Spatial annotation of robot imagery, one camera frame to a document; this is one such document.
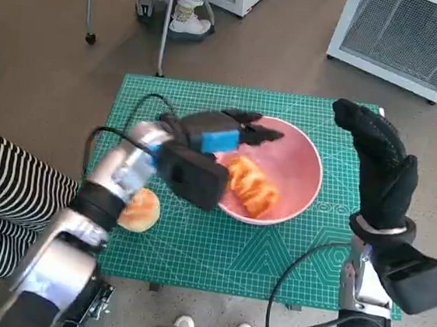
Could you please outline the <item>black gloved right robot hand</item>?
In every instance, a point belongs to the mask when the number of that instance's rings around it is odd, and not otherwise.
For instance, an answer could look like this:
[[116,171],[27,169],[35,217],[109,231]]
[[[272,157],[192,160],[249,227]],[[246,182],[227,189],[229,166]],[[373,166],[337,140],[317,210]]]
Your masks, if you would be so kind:
[[342,98],[332,108],[359,158],[360,215],[376,230],[405,228],[418,184],[418,159],[406,152],[397,129],[382,115]]

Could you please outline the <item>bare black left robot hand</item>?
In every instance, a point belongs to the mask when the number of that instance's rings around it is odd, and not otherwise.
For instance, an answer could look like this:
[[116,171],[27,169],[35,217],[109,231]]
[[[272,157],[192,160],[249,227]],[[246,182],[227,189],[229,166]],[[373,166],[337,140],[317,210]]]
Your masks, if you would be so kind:
[[258,112],[237,109],[212,110],[182,117],[180,124],[190,148],[214,154],[236,151],[243,144],[260,146],[282,139],[284,133],[257,123],[262,117]]

